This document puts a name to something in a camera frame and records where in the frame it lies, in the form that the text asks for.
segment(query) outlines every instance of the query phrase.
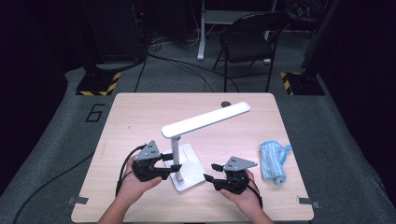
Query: dark background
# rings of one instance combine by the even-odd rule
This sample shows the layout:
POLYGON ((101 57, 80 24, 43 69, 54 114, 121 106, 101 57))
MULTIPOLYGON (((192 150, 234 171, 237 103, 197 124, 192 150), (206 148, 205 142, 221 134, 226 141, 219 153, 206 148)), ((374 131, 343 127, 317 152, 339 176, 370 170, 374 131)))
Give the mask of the dark background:
MULTIPOLYGON (((129 10, 131 1, 108 2, 2 1, 1 192, 34 148, 62 101, 67 88, 64 73, 86 62, 144 57, 137 46, 145 40, 141 39, 138 29, 141 24, 136 23, 129 10), (119 10, 110 10, 109 6, 119 10), (102 17, 95 15, 96 10, 118 19, 104 24, 102 17)), ((143 15, 145 25, 178 38, 195 29, 190 1, 161 2, 143 5, 149 8, 143 15)), ((200 1, 191 2, 200 22, 200 1)), ((217 9, 220 2, 207 1, 207 7, 217 9)), ((237 0, 225 2, 223 9, 253 7, 258 10, 257 6, 261 6, 260 9, 271 6, 259 0, 244 1, 243 5, 237 0)), ((346 126, 366 160, 378 171, 390 199, 396 203, 393 174, 396 150, 392 139, 396 134, 394 9, 390 1, 341 1, 325 36, 319 40, 319 48, 310 49, 315 58, 310 65, 320 73, 346 126)))

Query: black cable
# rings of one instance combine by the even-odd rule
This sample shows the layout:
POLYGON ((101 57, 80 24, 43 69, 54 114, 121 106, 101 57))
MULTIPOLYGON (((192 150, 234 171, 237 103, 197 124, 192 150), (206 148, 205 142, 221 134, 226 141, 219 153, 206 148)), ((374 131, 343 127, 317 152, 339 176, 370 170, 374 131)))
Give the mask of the black cable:
POLYGON ((123 175, 125 166, 126 166, 126 164, 128 163, 129 158, 131 158, 131 156, 134 155, 134 153, 135 153, 137 150, 141 150, 141 149, 143 149, 145 146, 146 146, 146 144, 145 144, 145 145, 142 145, 142 146, 140 146, 140 147, 135 148, 135 149, 132 150, 132 152, 130 152, 130 153, 128 154, 128 156, 125 158, 125 160, 124 160, 124 162, 123 162, 123 164, 122 164, 122 166, 121 166, 119 181, 117 181, 117 186, 116 186, 116 197, 117 197, 117 194, 119 194, 119 191, 120 191, 120 188, 121 188, 122 181, 123 181, 124 177, 127 176, 127 175, 129 175, 129 174, 131 173, 131 172, 130 172, 130 173, 128 173, 127 175, 123 175))
POLYGON ((23 205, 21 206, 20 210, 18 210, 17 215, 15 215, 14 220, 12 221, 12 223, 17 223, 18 217, 21 214, 21 211, 23 210, 23 208, 26 206, 26 204, 29 203, 29 201, 35 197, 35 195, 42 190, 44 187, 46 187, 48 184, 50 184, 51 182, 55 181, 56 179, 58 179, 59 177, 61 177, 62 175, 65 175, 66 173, 70 172, 71 170, 75 169, 76 167, 78 167, 79 165, 81 165, 84 161, 86 161, 87 159, 89 159, 91 156, 93 156, 95 152, 91 153, 88 157, 84 158, 84 160, 80 161, 79 163, 77 163, 76 165, 70 167, 69 169, 63 171, 62 173, 60 173, 59 175, 56 175, 55 177, 53 177, 51 180, 47 181, 47 183, 45 183, 44 185, 42 185, 40 188, 38 188, 35 192, 33 192, 29 198, 23 203, 23 205))
POLYGON ((249 184, 247 184, 247 187, 248 187, 249 189, 251 189, 251 191, 253 191, 254 194, 256 194, 257 199, 259 200, 260 207, 262 208, 262 196, 260 196, 259 188, 257 187, 256 183, 254 183, 254 181, 253 181, 252 179, 249 178, 249 180, 254 184, 254 186, 256 187, 256 189, 254 189, 253 187, 251 187, 249 184))
POLYGON ((143 70, 145 69, 145 66, 146 66, 146 59, 143 61, 143 67, 142 67, 142 70, 140 70, 139 77, 137 78, 136 86, 134 87, 134 92, 137 91, 137 87, 139 86, 140 78, 142 77, 143 70))
POLYGON ((181 70, 185 71, 186 73, 189 73, 189 74, 191 74, 191 75, 193 75, 195 77, 199 77, 200 79, 202 79, 204 81, 204 92, 206 90, 206 84, 209 87, 209 89, 213 92, 213 89, 210 86, 209 82, 207 82, 206 79, 203 76, 201 76, 199 73, 195 72, 194 70, 192 70, 191 68, 189 68, 187 66, 184 66, 184 65, 181 65, 181 64, 177 64, 177 63, 174 63, 174 62, 169 62, 169 61, 166 61, 166 62, 172 64, 173 66, 177 67, 178 69, 181 69, 181 70))
MULTIPOLYGON (((190 65, 190 66, 194 66, 194 67, 197 67, 197 68, 206 70, 207 72, 214 73, 214 74, 217 74, 217 75, 220 75, 220 76, 223 76, 223 77, 224 77, 224 75, 223 75, 222 73, 215 72, 215 71, 213 71, 213 70, 210 70, 210 69, 201 67, 201 66, 196 65, 196 64, 193 64, 193 63, 186 63, 186 62, 179 61, 179 60, 175 60, 175 59, 168 59, 168 58, 164 58, 164 57, 152 55, 152 54, 150 54, 150 53, 148 53, 148 56, 150 56, 150 57, 152 57, 152 58, 155 58, 155 59, 161 59, 161 60, 164 60, 164 61, 170 61, 170 62, 175 62, 175 63, 184 63, 184 64, 187 64, 187 65, 190 65)), ((229 79, 231 80, 231 82, 232 82, 233 85, 235 86, 236 90, 237 90, 238 92, 240 92, 239 89, 238 89, 238 87, 236 86, 235 82, 233 82, 233 79, 232 79, 232 78, 229 78, 229 79)))

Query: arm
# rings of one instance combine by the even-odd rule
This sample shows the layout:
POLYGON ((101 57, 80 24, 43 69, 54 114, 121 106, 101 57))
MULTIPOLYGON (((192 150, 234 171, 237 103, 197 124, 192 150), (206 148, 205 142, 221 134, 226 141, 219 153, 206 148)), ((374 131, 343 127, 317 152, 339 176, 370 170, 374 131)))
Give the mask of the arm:
POLYGON ((113 203, 107 208, 98 223, 122 223, 129 207, 135 203, 143 193, 161 183, 162 179, 156 177, 150 181, 141 182, 132 171, 134 157, 128 160, 122 185, 113 203))
MULTIPOLYGON (((253 173, 247 170, 248 177, 254 181, 253 173)), ((255 186, 250 181, 249 185, 253 188, 255 186)), ((235 203, 239 210, 253 223, 253 224, 273 224, 274 222, 269 218, 259 204, 259 199, 251 189, 246 189, 241 194, 233 194, 226 189, 220 190, 221 194, 235 203)))

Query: white desk lamp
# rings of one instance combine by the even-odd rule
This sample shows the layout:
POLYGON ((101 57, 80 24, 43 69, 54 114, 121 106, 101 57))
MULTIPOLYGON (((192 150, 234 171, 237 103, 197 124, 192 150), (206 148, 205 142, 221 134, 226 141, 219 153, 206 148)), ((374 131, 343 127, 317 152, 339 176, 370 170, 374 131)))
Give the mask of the white desk lamp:
POLYGON ((181 147, 178 146, 178 140, 180 140, 181 135, 236 117, 248 112, 249 110, 250 105, 246 102, 241 102, 163 126, 163 136, 171 139, 173 155, 173 160, 166 161, 165 164, 167 167, 170 167, 173 164, 182 164, 179 172, 170 174, 177 191, 188 189, 202 181, 205 181, 204 167, 199 162, 192 146, 190 144, 185 144, 181 147))

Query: chair leg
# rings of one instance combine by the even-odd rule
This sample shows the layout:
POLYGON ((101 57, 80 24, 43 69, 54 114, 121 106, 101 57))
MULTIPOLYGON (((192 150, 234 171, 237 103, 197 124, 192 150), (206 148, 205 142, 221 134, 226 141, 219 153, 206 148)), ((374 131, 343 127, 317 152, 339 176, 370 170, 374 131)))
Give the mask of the chair leg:
POLYGON ((227 59, 224 60, 224 92, 227 92, 227 59))
POLYGON ((221 56, 222 52, 223 52, 223 49, 220 50, 220 54, 219 54, 218 58, 216 59, 215 65, 213 65, 212 70, 216 69, 216 65, 218 65, 218 62, 219 62, 219 59, 220 59, 220 56, 221 56))
POLYGON ((267 78, 267 85, 265 87, 265 92, 268 92, 268 90, 270 89, 270 81, 271 81, 271 75, 272 75, 272 68, 274 65, 274 58, 271 59, 271 63, 270 63, 270 70, 268 72, 268 78, 267 78))

